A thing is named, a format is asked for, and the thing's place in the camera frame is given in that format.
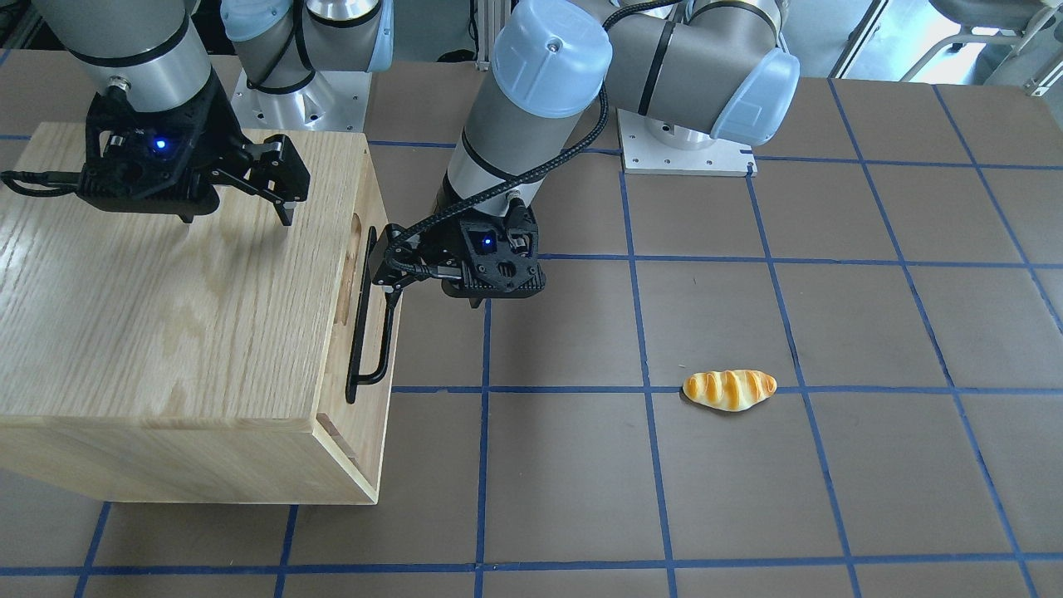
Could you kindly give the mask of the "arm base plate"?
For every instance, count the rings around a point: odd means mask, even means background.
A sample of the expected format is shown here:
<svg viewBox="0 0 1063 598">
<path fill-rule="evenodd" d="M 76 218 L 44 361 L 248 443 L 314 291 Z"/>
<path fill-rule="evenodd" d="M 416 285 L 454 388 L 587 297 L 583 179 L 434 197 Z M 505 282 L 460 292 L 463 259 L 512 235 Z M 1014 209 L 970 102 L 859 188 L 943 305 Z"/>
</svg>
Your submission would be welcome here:
<svg viewBox="0 0 1063 598">
<path fill-rule="evenodd" d="M 619 137 L 627 174 L 718 175 L 758 174 L 749 146 L 715 140 L 708 134 L 662 120 L 618 110 Z"/>
<path fill-rule="evenodd" d="M 243 129 L 364 131 L 372 73 L 323 71 L 285 95 L 252 91 L 240 73 L 231 105 Z"/>
</svg>

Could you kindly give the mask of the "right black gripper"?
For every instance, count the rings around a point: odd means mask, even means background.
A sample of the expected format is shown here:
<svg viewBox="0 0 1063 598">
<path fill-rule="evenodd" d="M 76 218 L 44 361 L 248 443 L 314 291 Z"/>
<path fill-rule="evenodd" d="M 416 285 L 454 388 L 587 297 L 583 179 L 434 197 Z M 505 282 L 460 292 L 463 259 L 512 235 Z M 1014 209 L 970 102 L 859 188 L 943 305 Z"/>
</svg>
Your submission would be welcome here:
<svg viewBox="0 0 1063 598">
<path fill-rule="evenodd" d="M 100 102 L 123 114 L 159 113 L 134 110 L 131 91 L 132 83 L 126 79 L 109 80 L 105 91 L 95 95 L 91 105 Z M 189 100 L 167 110 L 185 107 L 206 114 L 200 165 L 208 182 L 261 197 L 276 209 L 282 226 L 292 226 L 296 207 L 307 201 L 311 185 L 311 174 L 292 140 L 285 134 L 273 134 L 261 144 L 249 143 L 217 79 L 208 80 Z"/>
</svg>

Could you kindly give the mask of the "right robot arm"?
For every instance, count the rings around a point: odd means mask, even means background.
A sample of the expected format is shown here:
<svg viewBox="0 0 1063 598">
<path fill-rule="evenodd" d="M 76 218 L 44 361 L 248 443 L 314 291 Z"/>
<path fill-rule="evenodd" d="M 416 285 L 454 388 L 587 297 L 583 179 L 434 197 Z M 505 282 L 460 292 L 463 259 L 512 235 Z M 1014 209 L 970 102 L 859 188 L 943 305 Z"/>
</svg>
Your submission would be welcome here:
<svg viewBox="0 0 1063 598">
<path fill-rule="evenodd" d="M 394 59 L 391 1 L 35 1 L 90 76 L 75 173 L 10 173 L 27 197 L 75 194 L 109 213 L 219 208 L 259 197 L 290 226 L 311 175 L 288 132 L 356 131 L 330 76 Z"/>
</svg>

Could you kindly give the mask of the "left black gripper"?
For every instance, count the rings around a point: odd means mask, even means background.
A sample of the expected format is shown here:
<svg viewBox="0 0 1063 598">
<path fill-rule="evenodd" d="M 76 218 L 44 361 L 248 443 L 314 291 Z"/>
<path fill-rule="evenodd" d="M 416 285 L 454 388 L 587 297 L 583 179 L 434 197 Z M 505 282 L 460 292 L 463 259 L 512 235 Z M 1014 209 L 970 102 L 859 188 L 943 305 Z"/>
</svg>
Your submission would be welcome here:
<svg viewBox="0 0 1063 598">
<path fill-rule="evenodd" d="M 501 198 L 509 201 L 502 216 L 470 208 L 422 233 L 417 249 L 396 241 L 405 228 L 388 223 L 372 247 L 372 283 L 389 301 L 396 301 L 414 281 L 429 279 L 431 264 L 441 264 L 458 269 L 462 276 L 450 281 L 451 287 L 519 287 L 519 238 L 510 234 L 507 220 L 520 205 L 520 193 Z"/>
</svg>

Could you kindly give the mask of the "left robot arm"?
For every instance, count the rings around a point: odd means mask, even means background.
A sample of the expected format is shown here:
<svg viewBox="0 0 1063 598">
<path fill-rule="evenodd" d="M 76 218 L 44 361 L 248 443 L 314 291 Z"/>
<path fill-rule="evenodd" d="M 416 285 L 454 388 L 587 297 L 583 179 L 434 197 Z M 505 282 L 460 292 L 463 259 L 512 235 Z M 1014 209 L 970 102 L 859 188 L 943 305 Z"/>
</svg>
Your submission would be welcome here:
<svg viewBox="0 0 1063 598">
<path fill-rule="evenodd" d="M 546 287 L 532 201 L 596 140 L 609 110 L 763 146 L 792 103 L 800 61 L 786 1 L 521 1 L 494 46 L 431 216 L 382 230 L 365 284 L 389 304 L 416 281 L 478 304 Z"/>
</svg>

